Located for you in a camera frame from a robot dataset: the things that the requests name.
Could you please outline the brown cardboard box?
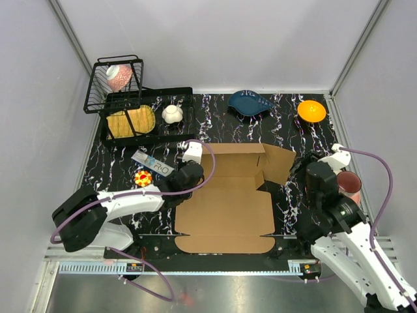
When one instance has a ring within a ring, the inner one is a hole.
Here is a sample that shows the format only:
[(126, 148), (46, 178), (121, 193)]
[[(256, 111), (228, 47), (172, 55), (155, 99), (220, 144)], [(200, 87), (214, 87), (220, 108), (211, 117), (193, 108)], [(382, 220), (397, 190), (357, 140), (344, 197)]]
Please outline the brown cardboard box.
[(203, 149), (204, 187), (175, 209), (176, 246), (187, 253), (268, 252), (275, 231), (265, 181), (285, 185), (296, 153), (266, 143), (210, 143)]

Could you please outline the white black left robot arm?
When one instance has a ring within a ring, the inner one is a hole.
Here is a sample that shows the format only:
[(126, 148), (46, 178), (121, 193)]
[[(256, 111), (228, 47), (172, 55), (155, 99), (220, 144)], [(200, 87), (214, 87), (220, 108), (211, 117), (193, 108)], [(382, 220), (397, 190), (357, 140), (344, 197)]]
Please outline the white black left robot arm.
[(126, 258), (134, 258), (140, 252), (141, 243), (133, 238), (128, 226), (112, 221), (176, 207), (192, 195), (203, 179), (203, 167), (189, 161), (143, 188), (118, 192), (81, 188), (53, 212), (56, 230), (50, 241), (55, 245), (63, 244), (66, 252), (102, 246), (116, 248)]

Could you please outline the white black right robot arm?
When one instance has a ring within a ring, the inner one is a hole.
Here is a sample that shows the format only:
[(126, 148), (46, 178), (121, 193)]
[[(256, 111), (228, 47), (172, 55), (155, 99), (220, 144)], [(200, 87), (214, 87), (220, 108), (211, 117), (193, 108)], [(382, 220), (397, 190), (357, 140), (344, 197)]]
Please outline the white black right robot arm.
[(316, 221), (297, 232), (296, 251), (327, 265), (359, 299), (365, 312), (415, 312), (416, 289), (397, 271), (374, 238), (358, 204), (339, 192), (337, 175), (351, 161), (344, 148), (321, 157), (314, 151), (295, 161)]

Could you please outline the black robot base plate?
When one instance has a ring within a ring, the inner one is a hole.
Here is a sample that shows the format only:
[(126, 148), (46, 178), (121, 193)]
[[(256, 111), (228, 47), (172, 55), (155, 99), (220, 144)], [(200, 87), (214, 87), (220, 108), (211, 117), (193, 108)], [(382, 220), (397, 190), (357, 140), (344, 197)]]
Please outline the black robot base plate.
[(272, 248), (262, 254), (226, 254), (221, 252), (187, 253), (175, 244), (180, 235), (145, 235), (135, 238), (125, 253), (143, 258), (163, 271), (260, 271), (283, 267), (289, 261), (317, 264), (311, 254), (303, 254), (294, 235), (266, 235)]

